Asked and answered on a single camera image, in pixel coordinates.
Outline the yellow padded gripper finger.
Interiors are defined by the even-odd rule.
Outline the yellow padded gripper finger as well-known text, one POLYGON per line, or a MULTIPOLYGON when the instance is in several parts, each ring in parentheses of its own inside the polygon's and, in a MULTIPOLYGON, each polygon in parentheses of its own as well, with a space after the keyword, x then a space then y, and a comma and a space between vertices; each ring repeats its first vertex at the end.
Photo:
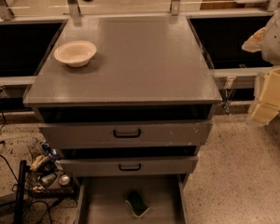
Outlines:
POLYGON ((254 96, 246 122, 249 125, 268 125, 280 112, 280 66, 267 74, 258 73, 254 96))

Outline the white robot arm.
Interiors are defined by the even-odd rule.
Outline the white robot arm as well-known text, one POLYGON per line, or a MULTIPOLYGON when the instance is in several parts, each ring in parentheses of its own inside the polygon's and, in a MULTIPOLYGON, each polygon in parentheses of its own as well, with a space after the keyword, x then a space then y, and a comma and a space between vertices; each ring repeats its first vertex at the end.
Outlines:
POLYGON ((253 126, 268 125, 280 112, 280 8, 266 26, 257 30, 242 45, 247 52, 261 52, 262 60, 273 65, 255 81, 255 100, 249 107, 247 122, 253 126))

